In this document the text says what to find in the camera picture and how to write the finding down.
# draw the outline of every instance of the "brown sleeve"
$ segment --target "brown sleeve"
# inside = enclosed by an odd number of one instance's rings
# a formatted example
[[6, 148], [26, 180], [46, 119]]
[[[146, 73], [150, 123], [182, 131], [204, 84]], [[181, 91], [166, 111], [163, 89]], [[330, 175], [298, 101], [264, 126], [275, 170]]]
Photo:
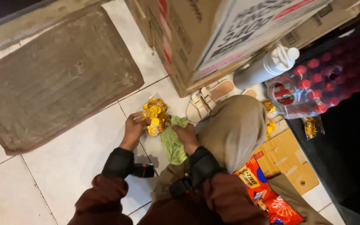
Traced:
[[120, 200], [128, 192], [124, 179], [108, 179], [99, 174], [91, 183], [93, 187], [86, 190], [76, 202], [76, 211], [69, 225], [133, 224], [130, 217], [122, 214]]
[[203, 195], [212, 211], [229, 224], [268, 225], [266, 215], [248, 195], [244, 182], [234, 175], [217, 173], [203, 183]]

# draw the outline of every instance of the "orange package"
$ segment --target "orange package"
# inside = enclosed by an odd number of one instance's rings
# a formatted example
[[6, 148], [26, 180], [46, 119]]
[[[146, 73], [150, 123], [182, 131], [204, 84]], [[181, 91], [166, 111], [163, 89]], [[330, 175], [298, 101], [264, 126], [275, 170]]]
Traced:
[[303, 218], [269, 186], [254, 156], [233, 173], [247, 185], [248, 194], [261, 210], [267, 213], [270, 224], [296, 225]]

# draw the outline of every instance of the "hand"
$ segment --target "hand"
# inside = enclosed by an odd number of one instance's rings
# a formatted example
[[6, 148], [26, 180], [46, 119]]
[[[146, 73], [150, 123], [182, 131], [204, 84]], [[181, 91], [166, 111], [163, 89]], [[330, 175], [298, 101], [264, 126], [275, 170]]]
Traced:
[[173, 125], [172, 129], [176, 132], [181, 143], [183, 143], [184, 150], [188, 155], [192, 155], [195, 150], [197, 150], [197, 147], [201, 146], [197, 140], [197, 135], [195, 134], [195, 128], [193, 124], [188, 123], [186, 128]]
[[138, 146], [140, 137], [147, 131], [147, 129], [144, 130], [144, 127], [147, 125], [147, 121], [141, 119], [141, 114], [142, 112], [136, 112], [129, 115], [127, 118], [124, 138], [122, 143], [119, 145], [120, 148], [127, 151], [134, 151]]

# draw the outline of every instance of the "white bottle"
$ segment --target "white bottle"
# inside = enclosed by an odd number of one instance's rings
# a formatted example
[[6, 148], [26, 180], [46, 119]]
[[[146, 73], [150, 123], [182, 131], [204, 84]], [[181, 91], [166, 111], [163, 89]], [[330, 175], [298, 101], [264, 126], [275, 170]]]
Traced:
[[263, 58], [234, 74], [234, 84], [238, 89], [244, 90], [262, 83], [291, 69], [299, 56], [297, 48], [289, 49], [277, 44]]

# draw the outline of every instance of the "rubber mat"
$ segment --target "rubber mat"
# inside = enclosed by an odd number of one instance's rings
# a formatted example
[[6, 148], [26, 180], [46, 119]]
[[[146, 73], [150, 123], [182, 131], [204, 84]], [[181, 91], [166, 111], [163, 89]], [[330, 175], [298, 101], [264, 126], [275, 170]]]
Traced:
[[31, 151], [143, 84], [105, 10], [77, 11], [0, 60], [0, 144]]

